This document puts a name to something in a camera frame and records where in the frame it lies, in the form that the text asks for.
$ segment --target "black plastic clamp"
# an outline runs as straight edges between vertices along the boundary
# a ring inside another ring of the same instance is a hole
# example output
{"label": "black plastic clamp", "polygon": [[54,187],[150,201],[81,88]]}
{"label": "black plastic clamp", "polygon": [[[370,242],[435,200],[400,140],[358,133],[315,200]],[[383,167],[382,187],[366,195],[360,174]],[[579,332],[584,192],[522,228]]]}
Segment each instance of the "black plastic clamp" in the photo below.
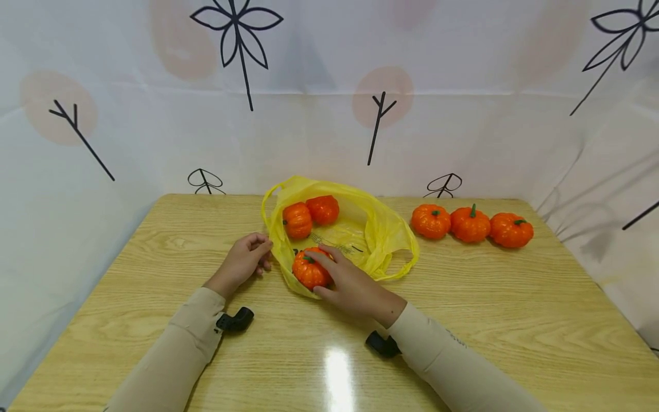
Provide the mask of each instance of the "black plastic clamp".
{"label": "black plastic clamp", "polygon": [[249,308],[242,307],[238,310],[235,316],[229,316],[228,313],[223,314],[215,323],[219,329],[225,332],[242,332],[247,329],[254,319],[254,312]]}
{"label": "black plastic clamp", "polygon": [[377,331],[371,332],[366,339],[366,344],[370,346],[375,352],[379,353],[384,358],[393,358],[400,355],[401,350],[398,349],[398,344],[390,336],[384,339]]}

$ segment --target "pumpkin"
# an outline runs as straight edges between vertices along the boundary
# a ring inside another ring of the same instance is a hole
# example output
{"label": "pumpkin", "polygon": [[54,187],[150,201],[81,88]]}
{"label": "pumpkin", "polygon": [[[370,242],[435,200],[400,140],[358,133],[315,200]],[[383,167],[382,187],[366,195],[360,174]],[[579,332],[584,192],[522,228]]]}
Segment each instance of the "pumpkin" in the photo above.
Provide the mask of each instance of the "pumpkin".
{"label": "pumpkin", "polygon": [[441,239],[451,229],[451,215],[436,204],[422,204],[412,212],[412,228],[429,239]]}
{"label": "pumpkin", "polygon": [[481,242],[490,234],[490,229],[490,219],[476,210],[475,203],[470,208],[459,208],[451,213],[451,232],[462,242]]}
{"label": "pumpkin", "polygon": [[339,217],[339,203],[332,195],[314,197],[306,201],[311,218],[319,225],[331,225]]}
{"label": "pumpkin", "polygon": [[305,250],[311,250],[312,252],[330,256],[327,252],[320,250],[317,247],[300,250],[293,260],[293,275],[310,291],[313,291],[316,286],[329,286],[331,283],[330,274],[320,265],[320,263],[309,256],[305,256]]}
{"label": "pumpkin", "polygon": [[533,225],[514,213],[497,213],[490,224],[490,237],[503,247],[524,247],[533,238]]}
{"label": "pumpkin", "polygon": [[304,239],[311,234],[314,224],[311,222],[311,213],[306,204],[298,202],[292,204],[282,212],[283,224],[286,234],[292,239]]}

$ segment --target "yellow plastic bag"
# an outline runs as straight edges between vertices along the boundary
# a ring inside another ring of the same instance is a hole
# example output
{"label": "yellow plastic bag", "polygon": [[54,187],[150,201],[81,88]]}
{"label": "yellow plastic bag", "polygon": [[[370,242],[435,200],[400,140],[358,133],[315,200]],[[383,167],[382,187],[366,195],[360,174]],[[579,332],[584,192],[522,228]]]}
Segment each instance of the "yellow plastic bag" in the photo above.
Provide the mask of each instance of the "yellow plastic bag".
{"label": "yellow plastic bag", "polygon": [[[278,188],[281,190],[277,193],[277,204],[270,217],[267,217],[266,201]],[[311,235],[306,239],[290,239],[282,221],[284,208],[327,194],[339,201],[341,211],[337,221],[327,226],[314,224]],[[307,297],[319,299],[293,275],[291,268],[294,249],[302,250],[317,246],[318,243],[337,247],[355,265],[378,281],[402,278],[418,260],[418,243],[407,222],[371,194],[354,187],[293,176],[266,193],[261,215],[274,244],[272,254],[281,264],[286,284],[293,291]],[[398,272],[389,274],[387,268],[391,257],[399,250],[409,250],[411,259]]]}

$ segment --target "white backdrop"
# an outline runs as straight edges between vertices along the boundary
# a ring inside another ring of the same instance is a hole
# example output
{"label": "white backdrop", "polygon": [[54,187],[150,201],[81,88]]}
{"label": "white backdrop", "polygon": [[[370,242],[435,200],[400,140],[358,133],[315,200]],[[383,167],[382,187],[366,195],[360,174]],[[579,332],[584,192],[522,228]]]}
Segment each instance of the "white backdrop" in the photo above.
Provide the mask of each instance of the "white backdrop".
{"label": "white backdrop", "polygon": [[659,345],[657,3],[5,0],[0,406],[158,196],[294,174],[528,200]]}

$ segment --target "wood grain surface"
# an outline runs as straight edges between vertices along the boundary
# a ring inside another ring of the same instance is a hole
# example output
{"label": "wood grain surface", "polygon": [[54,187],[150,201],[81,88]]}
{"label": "wood grain surface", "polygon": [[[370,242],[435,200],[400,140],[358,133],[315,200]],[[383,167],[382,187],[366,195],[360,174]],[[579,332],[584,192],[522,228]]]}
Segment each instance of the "wood grain surface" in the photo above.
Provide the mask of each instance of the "wood grain surface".
{"label": "wood grain surface", "polygon": [[[259,196],[170,194],[135,231],[28,382],[11,412],[98,411],[222,262],[233,241],[263,231]],[[406,220],[422,200],[383,198]],[[424,199],[449,211],[467,199]],[[536,237],[522,250],[451,237],[419,239],[418,264],[386,286],[437,318],[550,411],[657,411],[659,361],[549,228],[519,200]],[[193,411],[447,410],[406,368],[364,346],[373,323],[290,292],[278,267],[227,307],[256,314],[227,334],[199,380]]]}

